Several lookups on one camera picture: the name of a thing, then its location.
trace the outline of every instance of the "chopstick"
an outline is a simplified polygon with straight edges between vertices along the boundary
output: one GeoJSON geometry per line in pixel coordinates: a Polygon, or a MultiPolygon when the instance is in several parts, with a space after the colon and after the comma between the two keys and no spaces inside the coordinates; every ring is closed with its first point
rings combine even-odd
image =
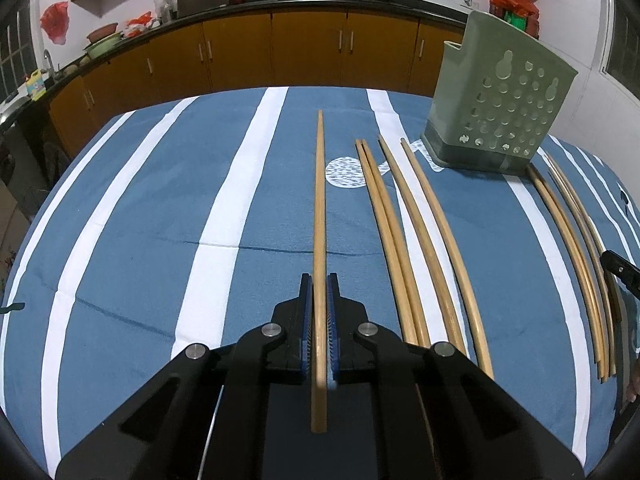
{"type": "Polygon", "coordinates": [[[604,377],[603,363],[604,363],[604,340],[602,325],[599,324],[599,308],[597,305],[596,295],[594,292],[594,286],[586,265],[586,259],[582,248],[580,247],[574,228],[569,223],[569,220],[562,209],[562,206],[558,202],[558,198],[555,193],[549,187],[548,183],[540,175],[540,172],[533,164],[527,166],[527,175],[532,181],[533,185],[538,190],[540,198],[546,205],[546,208],[551,213],[562,240],[569,252],[572,264],[574,265],[575,273],[578,278],[578,284],[580,285],[580,291],[584,298],[584,304],[587,311],[587,318],[589,319],[589,327],[591,330],[591,341],[593,343],[593,355],[595,363],[598,367],[598,378],[604,377]]]}
{"type": "Polygon", "coordinates": [[[314,202],[314,314],[311,359],[311,431],[326,432],[326,212],[324,195],[324,120],[318,110],[316,196],[314,202]]]}
{"type": "MultiPolygon", "coordinates": [[[[571,211],[576,223],[578,224],[578,228],[580,229],[580,233],[582,234],[582,238],[584,239],[584,243],[587,247],[587,252],[589,253],[589,257],[591,259],[591,264],[593,265],[593,270],[596,274],[598,289],[600,291],[600,300],[602,308],[604,310],[607,328],[606,333],[609,352],[604,354],[604,368],[607,373],[605,377],[606,380],[616,373],[616,345],[614,339],[615,336],[613,329],[613,316],[611,311],[611,304],[609,302],[608,287],[605,282],[605,274],[602,266],[600,265],[599,258],[599,255],[604,251],[599,251],[596,246],[596,244],[600,240],[598,238],[598,235],[594,232],[594,227],[589,220],[589,215],[584,208],[584,205],[580,201],[580,197],[578,197],[578,194],[575,192],[574,187],[569,182],[566,175],[558,166],[553,157],[547,153],[546,158],[548,159],[550,164],[551,177],[556,183],[556,186],[558,186],[560,194],[564,198],[564,201],[569,207],[569,211],[571,211]]],[[[600,323],[602,324],[602,315],[600,315],[600,323]]]]}
{"type": "Polygon", "coordinates": [[[398,253],[398,259],[400,262],[400,269],[402,270],[402,277],[404,278],[404,286],[407,291],[409,299],[409,306],[411,308],[412,318],[414,320],[415,335],[418,339],[418,345],[424,348],[431,346],[431,340],[429,338],[429,331],[427,330],[427,323],[424,319],[424,310],[422,309],[422,301],[420,300],[420,294],[418,293],[418,285],[415,283],[414,269],[409,261],[409,251],[407,250],[402,229],[398,222],[398,217],[391,203],[391,198],[386,190],[385,183],[382,180],[382,175],[378,171],[378,165],[376,164],[373,154],[369,149],[369,145],[366,140],[362,141],[362,147],[367,159],[369,161],[369,167],[373,175],[373,180],[378,187],[378,193],[382,199],[382,205],[385,209],[386,219],[391,229],[391,236],[393,238],[396,252],[398,253]]]}
{"type": "Polygon", "coordinates": [[[380,232],[380,240],[382,241],[382,248],[385,253],[386,266],[389,271],[389,278],[391,279],[391,287],[396,299],[396,310],[398,311],[402,339],[407,343],[417,345],[418,338],[415,332],[414,318],[409,304],[406,286],[404,284],[404,277],[402,276],[398,252],[394,245],[391,228],[389,227],[385,208],[382,204],[382,199],[380,198],[380,192],[373,177],[373,169],[369,165],[369,159],[367,158],[360,140],[356,140],[356,150],[358,152],[358,158],[360,159],[360,165],[362,166],[365,183],[367,184],[367,190],[369,191],[373,214],[376,218],[376,223],[378,224],[378,231],[380,232]]]}
{"type": "MultiPolygon", "coordinates": [[[[433,216],[436,220],[436,224],[438,225],[438,229],[442,234],[444,245],[447,248],[447,253],[449,253],[451,265],[453,266],[453,271],[456,275],[456,279],[458,280],[460,293],[465,305],[466,316],[469,322],[469,329],[471,332],[471,337],[473,338],[474,347],[476,349],[476,356],[478,357],[478,366],[485,374],[493,379],[494,369],[491,363],[491,355],[489,354],[489,346],[486,341],[486,335],[484,333],[484,326],[482,325],[482,317],[480,316],[478,302],[476,301],[476,296],[474,294],[473,286],[471,285],[471,280],[469,279],[469,275],[466,272],[466,267],[462,259],[462,255],[460,254],[460,250],[458,249],[458,244],[456,243],[456,239],[453,235],[453,232],[451,231],[451,227],[449,225],[449,222],[447,221],[447,217],[444,214],[442,206],[440,205],[436,194],[433,192],[433,188],[431,187],[427,176],[422,170],[418,159],[409,146],[409,143],[404,138],[401,139],[400,142],[402,144],[402,148],[404,148],[404,152],[407,158],[409,159],[411,167],[414,169],[414,173],[418,177],[418,182],[420,182],[422,192],[424,193],[429,207],[433,212],[433,216]]],[[[420,220],[422,221],[422,225],[424,225],[422,216],[420,216],[420,220]]]]}

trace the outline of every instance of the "silver screw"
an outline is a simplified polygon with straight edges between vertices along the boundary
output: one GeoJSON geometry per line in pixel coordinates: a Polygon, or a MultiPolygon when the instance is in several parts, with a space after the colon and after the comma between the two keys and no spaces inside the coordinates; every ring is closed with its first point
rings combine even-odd
{"type": "Polygon", "coordinates": [[[282,332],[282,327],[277,323],[267,323],[262,327],[262,335],[267,337],[276,337],[280,332],[282,332]]]}
{"type": "Polygon", "coordinates": [[[204,352],[207,351],[207,347],[200,343],[194,343],[192,345],[187,346],[187,349],[184,351],[187,354],[189,359],[200,359],[204,352]]]}
{"type": "Polygon", "coordinates": [[[363,336],[370,337],[378,333],[378,327],[374,323],[367,321],[366,323],[361,323],[359,325],[358,332],[363,336]]]}
{"type": "Polygon", "coordinates": [[[433,345],[433,349],[435,350],[436,354],[441,357],[451,357],[456,352],[456,348],[451,343],[447,343],[446,341],[440,341],[436,343],[435,345],[433,345]]]}

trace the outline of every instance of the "yellow detergent bottle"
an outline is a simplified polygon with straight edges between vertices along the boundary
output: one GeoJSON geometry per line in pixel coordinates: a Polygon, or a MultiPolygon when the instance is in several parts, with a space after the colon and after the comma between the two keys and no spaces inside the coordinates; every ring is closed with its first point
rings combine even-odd
{"type": "Polygon", "coordinates": [[[46,91],[47,89],[44,87],[44,81],[42,79],[42,72],[40,69],[37,69],[31,74],[31,77],[27,79],[27,93],[33,101],[37,101],[46,91]]]}

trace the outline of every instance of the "hole in basket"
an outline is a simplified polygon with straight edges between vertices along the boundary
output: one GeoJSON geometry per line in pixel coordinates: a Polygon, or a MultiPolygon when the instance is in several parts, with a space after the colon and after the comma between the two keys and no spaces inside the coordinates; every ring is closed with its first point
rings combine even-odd
{"type": "Polygon", "coordinates": [[[557,77],[555,77],[554,80],[551,82],[551,86],[546,89],[545,99],[547,101],[553,101],[556,98],[556,93],[558,93],[559,82],[560,80],[557,77]]]}
{"type": "Polygon", "coordinates": [[[511,75],[511,60],[513,59],[513,52],[511,50],[505,50],[504,56],[495,65],[495,75],[498,79],[507,79],[511,75]]]}

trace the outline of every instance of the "table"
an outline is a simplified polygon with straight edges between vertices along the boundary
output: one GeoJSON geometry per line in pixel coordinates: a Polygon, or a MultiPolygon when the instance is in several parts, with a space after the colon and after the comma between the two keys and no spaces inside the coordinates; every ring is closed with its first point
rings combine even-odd
{"type": "MultiPolygon", "coordinates": [[[[0,337],[2,408],[50,473],[188,343],[235,342],[312,270],[317,110],[324,110],[327,269],[371,320],[399,333],[354,140],[367,139],[408,240],[432,342],[446,339],[417,240],[382,151],[407,136],[450,222],[480,307],[495,380],[591,470],[620,384],[597,379],[568,253],[534,187],[437,167],[419,140],[431,100],[352,88],[221,92],[113,118],[49,195],[12,270],[0,337]]],[[[607,248],[640,261],[635,206],[595,156],[545,139],[607,248]]],[[[534,163],[548,178],[542,158],[534,163]]],[[[424,198],[417,197],[418,202],[424,198]]],[[[425,217],[464,324],[433,218],[425,217]]],[[[623,291],[618,367],[638,344],[623,291]]]]}

